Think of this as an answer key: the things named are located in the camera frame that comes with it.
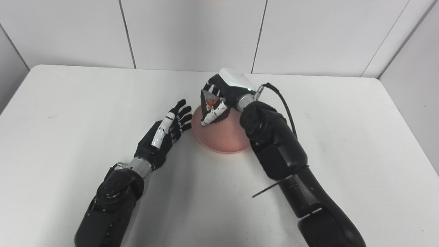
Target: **black wire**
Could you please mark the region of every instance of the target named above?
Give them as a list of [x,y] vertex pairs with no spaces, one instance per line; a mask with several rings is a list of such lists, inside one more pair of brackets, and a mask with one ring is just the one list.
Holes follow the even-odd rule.
[[269,82],[263,84],[263,86],[273,90],[273,92],[275,92],[279,96],[279,98],[281,98],[281,101],[284,104],[285,110],[287,110],[287,115],[288,115],[288,119],[290,120],[291,129],[293,130],[293,134],[297,138],[296,127],[294,126],[293,117],[291,116],[290,109],[288,108],[287,102],[285,101],[285,99],[282,96],[281,92],[279,91],[279,89],[277,87],[273,86]]

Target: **robotic hand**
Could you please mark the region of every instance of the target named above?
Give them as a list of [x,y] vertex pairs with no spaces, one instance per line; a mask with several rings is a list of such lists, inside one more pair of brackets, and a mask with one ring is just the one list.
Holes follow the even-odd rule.
[[119,162],[110,168],[79,225],[76,247],[121,245],[146,177],[162,167],[173,144],[191,128],[191,107],[182,108],[185,104],[185,99],[180,100],[163,120],[155,122],[139,142],[131,163]]
[[[221,103],[202,119],[214,121],[224,108],[241,112],[240,125],[267,176],[277,183],[295,215],[298,227],[310,247],[365,247],[355,225],[320,186],[307,164],[305,151],[297,140],[294,123],[278,89],[267,83],[255,92],[242,86],[244,75],[222,69],[209,79],[204,90],[212,89]],[[291,128],[275,108],[258,101],[264,87],[274,90],[286,106]]]

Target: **white tabletop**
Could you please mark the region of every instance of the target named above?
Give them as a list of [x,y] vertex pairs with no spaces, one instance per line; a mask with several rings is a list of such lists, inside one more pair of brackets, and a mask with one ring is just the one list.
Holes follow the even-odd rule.
[[[215,73],[34,67],[0,116],[0,246],[68,247],[108,168],[129,162]],[[311,170],[369,247],[439,246],[439,178],[371,78],[248,75],[286,98]],[[264,101],[285,113],[277,96]],[[251,150],[214,153],[188,131],[151,175],[125,246],[306,246]]]

